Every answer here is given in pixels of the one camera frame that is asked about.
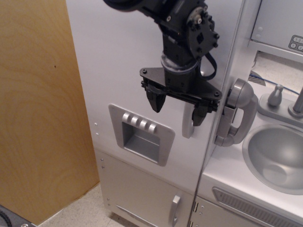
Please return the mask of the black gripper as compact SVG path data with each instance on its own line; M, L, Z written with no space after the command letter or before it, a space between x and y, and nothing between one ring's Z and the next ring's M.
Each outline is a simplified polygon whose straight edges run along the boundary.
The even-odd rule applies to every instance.
M170 72L161 68L142 68L142 87L152 109L159 113L167 96L194 103L193 126L200 126L207 113L217 111L222 93L202 79L198 67L186 73Z

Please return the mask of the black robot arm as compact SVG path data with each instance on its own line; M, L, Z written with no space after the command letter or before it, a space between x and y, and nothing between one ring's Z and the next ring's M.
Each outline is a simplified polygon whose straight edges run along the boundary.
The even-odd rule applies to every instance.
M215 72L204 76L201 61L206 58L214 69L210 54L218 46L219 34L202 0L108 0L106 4L123 12L139 11L151 17L163 37L160 68L143 68L142 87L155 112L167 96L194 105L191 119L199 126L208 113L216 111L222 93L209 83Z

